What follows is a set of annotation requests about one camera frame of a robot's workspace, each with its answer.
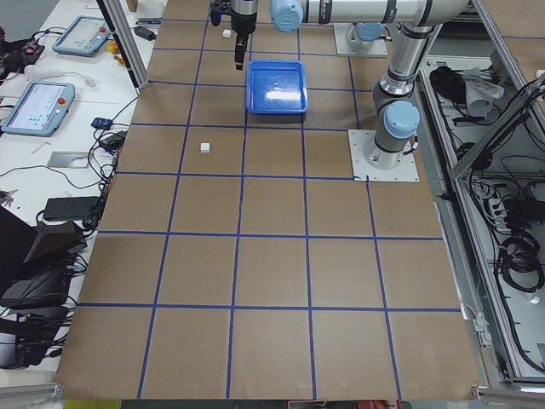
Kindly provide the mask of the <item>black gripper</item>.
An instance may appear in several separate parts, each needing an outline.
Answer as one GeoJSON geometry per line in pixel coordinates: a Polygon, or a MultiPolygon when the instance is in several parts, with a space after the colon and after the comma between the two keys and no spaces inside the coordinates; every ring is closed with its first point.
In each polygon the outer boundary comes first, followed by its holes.
{"type": "Polygon", "coordinates": [[[255,31],[258,1],[232,0],[231,11],[231,27],[237,34],[237,46],[234,52],[235,67],[242,70],[244,68],[246,46],[250,35],[255,31]]]}

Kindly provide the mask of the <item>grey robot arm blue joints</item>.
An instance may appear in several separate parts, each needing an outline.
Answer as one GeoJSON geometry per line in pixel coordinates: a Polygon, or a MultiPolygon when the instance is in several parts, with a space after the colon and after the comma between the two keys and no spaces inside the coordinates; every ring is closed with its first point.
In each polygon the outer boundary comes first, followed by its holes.
{"type": "Polygon", "coordinates": [[[271,1],[269,12],[281,32],[298,29],[302,23],[399,22],[388,69],[376,84],[373,98],[378,127],[375,144],[386,153],[400,152],[416,135],[418,109],[409,102],[422,60],[445,22],[457,17],[466,1],[271,1]]]}

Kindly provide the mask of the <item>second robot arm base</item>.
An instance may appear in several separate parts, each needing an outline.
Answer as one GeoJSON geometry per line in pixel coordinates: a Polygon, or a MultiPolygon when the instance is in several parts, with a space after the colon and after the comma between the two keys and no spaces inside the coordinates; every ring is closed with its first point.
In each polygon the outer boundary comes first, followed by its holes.
{"type": "Polygon", "coordinates": [[[380,22],[352,23],[346,34],[346,41],[354,48],[361,48],[378,40],[390,41],[391,36],[384,33],[385,29],[380,22]]]}

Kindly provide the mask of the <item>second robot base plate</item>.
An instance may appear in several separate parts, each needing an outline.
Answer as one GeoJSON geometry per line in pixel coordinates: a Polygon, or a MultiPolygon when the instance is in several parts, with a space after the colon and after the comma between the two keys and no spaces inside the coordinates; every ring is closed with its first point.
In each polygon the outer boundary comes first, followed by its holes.
{"type": "Polygon", "coordinates": [[[382,23],[335,23],[333,30],[338,55],[367,58],[386,58],[388,55],[382,23]]]}

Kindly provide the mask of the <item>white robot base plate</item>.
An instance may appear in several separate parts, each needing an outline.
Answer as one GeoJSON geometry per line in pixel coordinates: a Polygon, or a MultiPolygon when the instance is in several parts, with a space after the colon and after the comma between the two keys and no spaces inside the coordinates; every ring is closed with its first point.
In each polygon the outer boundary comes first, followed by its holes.
{"type": "Polygon", "coordinates": [[[375,144],[374,130],[349,130],[348,140],[355,181],[419,182],[418,170],[407,141],[398,153],[383,152],[375,144]]]}

